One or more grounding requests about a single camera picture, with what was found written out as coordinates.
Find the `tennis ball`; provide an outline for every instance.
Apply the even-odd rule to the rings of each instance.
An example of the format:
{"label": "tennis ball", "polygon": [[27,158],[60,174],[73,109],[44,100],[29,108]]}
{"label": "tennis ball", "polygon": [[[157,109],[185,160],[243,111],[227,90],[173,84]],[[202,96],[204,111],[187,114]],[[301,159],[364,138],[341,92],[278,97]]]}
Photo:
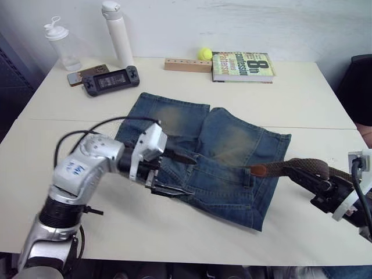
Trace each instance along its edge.
{"label": "tennis ball", "polygon": [[212,51],[210,50],[210,48],[202,48],[198,52],[198,59],[199,60],[204,60],[204,61],[211,61]]}

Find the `book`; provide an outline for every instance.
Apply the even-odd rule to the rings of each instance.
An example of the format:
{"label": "book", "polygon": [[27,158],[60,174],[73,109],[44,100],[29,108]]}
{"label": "book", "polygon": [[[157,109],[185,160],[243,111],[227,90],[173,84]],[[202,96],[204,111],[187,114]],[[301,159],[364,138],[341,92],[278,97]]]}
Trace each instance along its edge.
{"label": "book", "polygon": [[212,52],[212,54],[213,81],[273,83],[275,71],[267,53]]}

